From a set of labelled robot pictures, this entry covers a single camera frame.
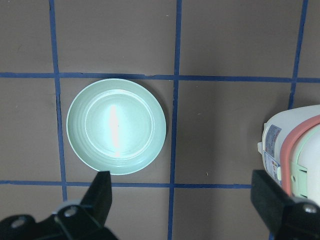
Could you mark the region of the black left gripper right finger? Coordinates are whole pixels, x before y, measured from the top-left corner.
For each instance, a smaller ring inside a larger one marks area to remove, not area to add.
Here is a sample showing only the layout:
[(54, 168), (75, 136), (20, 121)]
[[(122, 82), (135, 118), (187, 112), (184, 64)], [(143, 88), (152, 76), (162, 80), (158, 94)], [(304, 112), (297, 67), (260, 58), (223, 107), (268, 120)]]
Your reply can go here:
[(250, 200), (275, 240), (320, 238), (320, 206), (289, 196), (266, 171), (252, 171)]

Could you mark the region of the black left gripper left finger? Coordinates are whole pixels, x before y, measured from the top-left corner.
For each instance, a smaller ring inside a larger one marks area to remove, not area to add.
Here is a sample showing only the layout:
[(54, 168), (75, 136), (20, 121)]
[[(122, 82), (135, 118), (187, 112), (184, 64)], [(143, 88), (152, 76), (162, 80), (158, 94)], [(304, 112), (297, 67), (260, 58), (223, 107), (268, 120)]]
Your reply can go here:
[(97, 173), (80, 203), (68, 204), (36, 222), (27, 214), (0, 221), (2, 240), (116, 240), (105, 223), (112, 205), (109, 171)]

